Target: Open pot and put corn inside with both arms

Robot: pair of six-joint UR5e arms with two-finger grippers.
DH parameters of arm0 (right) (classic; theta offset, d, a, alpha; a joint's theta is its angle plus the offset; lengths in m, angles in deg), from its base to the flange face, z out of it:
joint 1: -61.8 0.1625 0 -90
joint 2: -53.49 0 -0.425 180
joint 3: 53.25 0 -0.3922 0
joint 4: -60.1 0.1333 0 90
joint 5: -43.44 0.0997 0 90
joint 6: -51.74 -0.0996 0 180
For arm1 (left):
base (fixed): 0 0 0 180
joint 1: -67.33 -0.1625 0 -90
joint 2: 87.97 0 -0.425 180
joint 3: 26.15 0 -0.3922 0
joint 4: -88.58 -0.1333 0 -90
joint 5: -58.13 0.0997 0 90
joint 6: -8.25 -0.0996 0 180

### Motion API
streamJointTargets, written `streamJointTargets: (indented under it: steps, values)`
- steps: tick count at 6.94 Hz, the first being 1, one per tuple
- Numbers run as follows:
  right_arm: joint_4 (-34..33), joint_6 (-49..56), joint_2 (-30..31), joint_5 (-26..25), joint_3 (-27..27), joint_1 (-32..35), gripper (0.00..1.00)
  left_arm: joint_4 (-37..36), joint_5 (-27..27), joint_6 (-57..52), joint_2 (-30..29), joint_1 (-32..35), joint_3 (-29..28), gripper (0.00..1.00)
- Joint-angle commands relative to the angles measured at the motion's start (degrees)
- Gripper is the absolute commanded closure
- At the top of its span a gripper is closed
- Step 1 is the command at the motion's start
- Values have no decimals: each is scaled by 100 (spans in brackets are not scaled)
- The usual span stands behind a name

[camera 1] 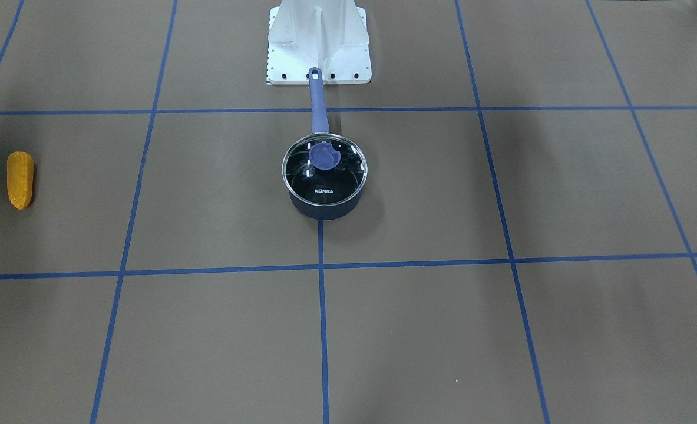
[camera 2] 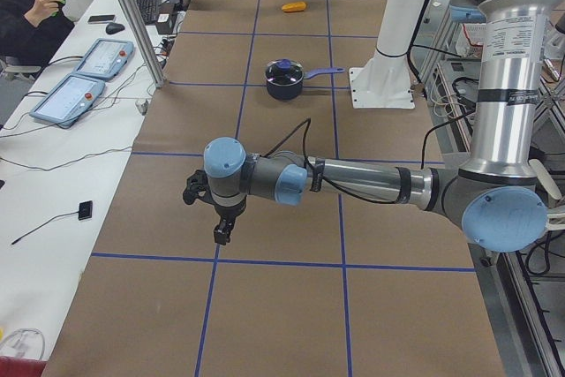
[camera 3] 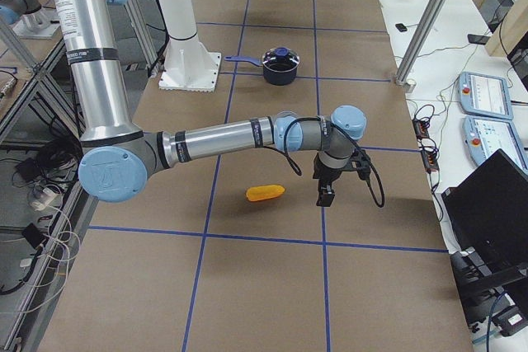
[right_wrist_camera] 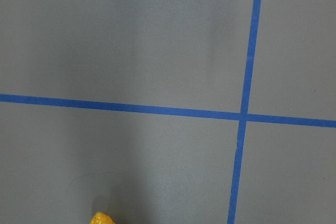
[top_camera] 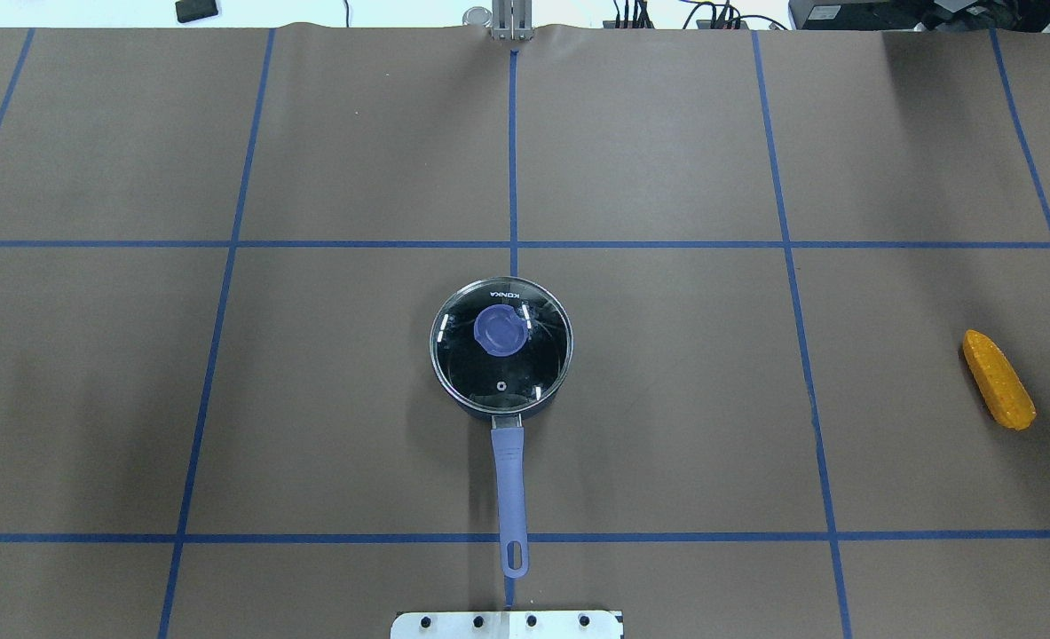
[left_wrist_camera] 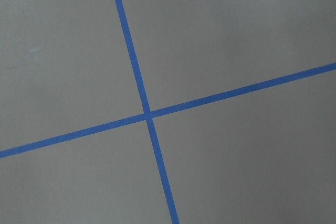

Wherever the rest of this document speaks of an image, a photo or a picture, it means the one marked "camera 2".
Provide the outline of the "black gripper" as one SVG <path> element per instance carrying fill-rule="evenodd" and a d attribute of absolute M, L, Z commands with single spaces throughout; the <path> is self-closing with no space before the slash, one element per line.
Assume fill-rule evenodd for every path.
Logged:
<path fill-rule="evenodd" d="M 214 228 L 214 240 L 217 244 L 228 244 L 230 242 L 233 225 L 244 211 L 244 202 L 232 206 L 215 204 L 215 212 L 220 217 L 219 223 Z"/>

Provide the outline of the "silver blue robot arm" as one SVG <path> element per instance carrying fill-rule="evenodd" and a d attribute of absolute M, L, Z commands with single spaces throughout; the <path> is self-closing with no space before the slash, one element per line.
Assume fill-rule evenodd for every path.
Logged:
<path fill-rule="evenodd" d="M 453 0 L 477 7 L 486 19 L 471 152 L 455 170 L 414 171 L 278 150 L 249 154 L 236 139 L 211 141 L 200 171 L 200 197 L 220 217 L 215 242 L 230 241 L 250 195 L 297 205 L 305 192 L 336 190 L 443 215 L 489 251 L 509 253 L 533 243 L 545 232 L 549 214 L 534 191 L 528 154 L 546 25 L 561 1 Z"/>

